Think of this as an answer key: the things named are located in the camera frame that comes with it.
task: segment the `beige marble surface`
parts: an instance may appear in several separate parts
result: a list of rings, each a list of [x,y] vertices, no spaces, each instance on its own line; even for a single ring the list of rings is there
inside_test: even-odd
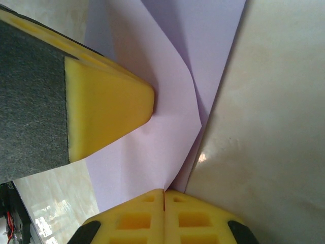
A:
[[[261,243],[325,243],[323,0],[248,1],[187,193]],[[87,0],[0,0],[82,42]],[[44,243],[98,212],[85,162],[15,181]]]
[[[325,2],[249,1],[187,193],[325,243]]]

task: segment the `yellow foam pad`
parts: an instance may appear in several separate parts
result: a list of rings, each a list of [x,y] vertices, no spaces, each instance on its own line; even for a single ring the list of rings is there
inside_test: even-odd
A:
[[[237,244],[232,213],[177,191],[153,190],[88,219],[101,226],[92,244]]]
[[[66,57],[69,157],[76,161],[146,123],[152,88]]]
[[[156,189],[88,219],[101,226],[91,243],[163,244],[164,190]]]

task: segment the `red wire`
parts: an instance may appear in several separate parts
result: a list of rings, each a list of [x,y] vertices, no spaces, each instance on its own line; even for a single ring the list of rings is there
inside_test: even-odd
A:
[[[8,216],[9,227],[11,229],[11,234],[10,234],[10,236],[8,238],[8,242],[7,242],[7,244],[9,244],[10,240],[14,236],[15,225],[14,225],[14,219],[12,218],[10,212],[7,212],[7,216]]]

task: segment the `square hole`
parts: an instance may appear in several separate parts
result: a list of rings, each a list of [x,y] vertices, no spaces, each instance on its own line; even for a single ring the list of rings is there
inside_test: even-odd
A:
[[[121,216],[117,229],[136,230],[149,229],[151,224],[151,214],[147,212],[129,212]]]
[[[113,237],[111,238],[109,244],[147,244],[146,237]]]
[[[216,235],[183,235],[181,244],[220,244]]]
[[[144,202],[153,202],[154,201],[154,196],[146,196],[143,199]]]
[[[183,198],[174,197],[174,202],[186,202]]]
[[[179,227],[205,227],[212,226],[212,223],[204,212],[180,212],[178,225]]]

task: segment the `gray fabric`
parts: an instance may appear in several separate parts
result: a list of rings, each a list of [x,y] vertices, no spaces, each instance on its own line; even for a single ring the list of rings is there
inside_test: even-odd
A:
[[[0,183],[69,163],[65,55],[0,21]]]

